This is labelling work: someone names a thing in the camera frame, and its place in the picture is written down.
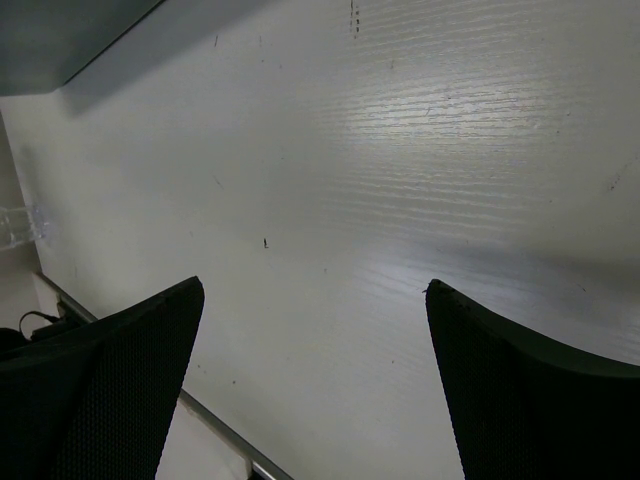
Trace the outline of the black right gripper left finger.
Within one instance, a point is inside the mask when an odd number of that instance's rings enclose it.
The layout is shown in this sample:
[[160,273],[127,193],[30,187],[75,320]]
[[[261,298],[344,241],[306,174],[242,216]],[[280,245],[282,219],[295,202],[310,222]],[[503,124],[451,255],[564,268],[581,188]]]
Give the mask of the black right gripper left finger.
[[2,478],[154,478],[203,309],[191,277],[47,338],[2,329]]

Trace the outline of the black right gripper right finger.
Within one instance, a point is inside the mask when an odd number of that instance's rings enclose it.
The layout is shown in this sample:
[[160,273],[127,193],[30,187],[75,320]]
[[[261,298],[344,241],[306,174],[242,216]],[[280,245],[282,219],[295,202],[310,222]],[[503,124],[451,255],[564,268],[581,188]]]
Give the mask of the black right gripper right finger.
[[465,478],[638,478],[638,366],[553,340],[440,280],[424,294]]

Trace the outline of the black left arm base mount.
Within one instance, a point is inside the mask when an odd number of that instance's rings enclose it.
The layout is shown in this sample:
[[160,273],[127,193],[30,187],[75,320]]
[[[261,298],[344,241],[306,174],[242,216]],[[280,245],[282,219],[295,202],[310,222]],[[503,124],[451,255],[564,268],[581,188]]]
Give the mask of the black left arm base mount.
[[[33,324],[32,328],[27,331],[25,322],[29,318],[38,318],[43,323],[41,325]],[[39,311],[28,311],[20,317],[17,328],[1,328],[1,360],[15,357],[24,348],[34,343],[67,333],[81,325],[82,323],[73,316],[57,317]]]

